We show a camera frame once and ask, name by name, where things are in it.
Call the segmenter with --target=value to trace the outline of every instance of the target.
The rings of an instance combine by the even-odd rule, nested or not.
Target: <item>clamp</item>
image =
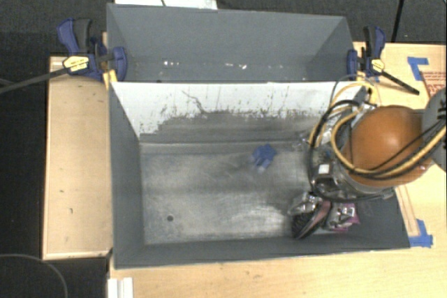
[[[383,30],[379,27],[368,26],[363,28],[366,47],[362,47],[362,56],[359,57],[356,50],[349,50],[346,70],[348,75],[357,75],[362,71],[366,77],[384,76],[404,87],[409,92],[419,95],[419,91],[409,84],[399,80],[385,71],[385,64],[381,60],[382,50],[385,48],[386,37]]]

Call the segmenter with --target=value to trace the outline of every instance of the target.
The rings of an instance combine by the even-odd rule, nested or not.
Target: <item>yellow cable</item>
[[[352,163],[350,163],[338,150],[337,143],[335,142],[335,138],[337,135],[338,130],[340,129],[343,124],[345,124],[350,119],[354,118],[359,113],[358,110],[351,113],[350,115],[344,117],[342,120],[338,121],[332,130],[332,135],[330,137],[330,143],[334,150],[334,153],[336,157],[350,170],[355,170],[356,172],[359,172],[361,174],[376,174],[380,172],[380,170],[366,170],[361,168],[356,168]],[[444,126],[443,129],[441,129],[429,142],[428,144],[422,148],[413,158],[409,159],[407,162],[401,164],[399,167],[391,170],[390,172],[379,174],[377,177],[383,177],[393,174],[399,174],[399,172],[403,172],[404,170],[411,167],[415,162],[419,161],[424,155],[426,155],[430,150],[433,149],[433,147],[437,144],[439,140],[442,140],[442,137],[446,134],[446,127]]]
[[[376,95],[377,95],[377,89],[376,87],[374,87],[372,84],[369,84],[367,82],[363,83],[363,82],[356,82],[356,83],[351,83],[346,85],[345,87],[343,87],[342,89],[340,89],[337,94],[334,96],[332,102],[330,103],[330,106],[332,106],[334,103],[337,102],[337,99],[340,97],[340,95],[345,92],[347,89],[353,88],[353,87],[357,87],[357,86],[362,86],[362,87],[367,87],[368,89],[371,89],[371,98],[370,98],[370,103],[375,104],[376,102]]]

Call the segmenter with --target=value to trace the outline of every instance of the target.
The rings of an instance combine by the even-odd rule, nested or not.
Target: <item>bin floor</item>
[[[264,142],[140,143],[145,243],[290,236],[287,209],[308,189],[293,141],[264,172],[250,162]]]

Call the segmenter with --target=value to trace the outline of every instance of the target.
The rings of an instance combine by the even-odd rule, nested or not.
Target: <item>blue tape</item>
[[[428,65],[428,59],[425,57],[408,57],[407,59],[411,71],[413,71],[413,76],[416,81],[422,81],[422,77],[419,72],[419,65]]]
[[[433,235],[427,234],[424,221],[416,219],[418,222],[420,235],[416,237],[409,237],[411,247],[427,247],[431,248],[433,245]]]

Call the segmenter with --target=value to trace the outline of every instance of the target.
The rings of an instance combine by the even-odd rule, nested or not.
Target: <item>small blue object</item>
[[[414,79],[416,81],[422,81],[418,65],[428,65],[428,59],[425,57],[408,57],[407,61],[411,67],[411,71],[413,71]]]
[[[251,162],[253,162],[255,166],[267,169],[276,154],[277,152],[270,144],[260,145],[251,155]]]
[[[433,244],[433,235],[427,234],[424,221],[416,219],[418,222],[420,235],[416,237],[409,237],[411,247],[427,247],[431,248]]]

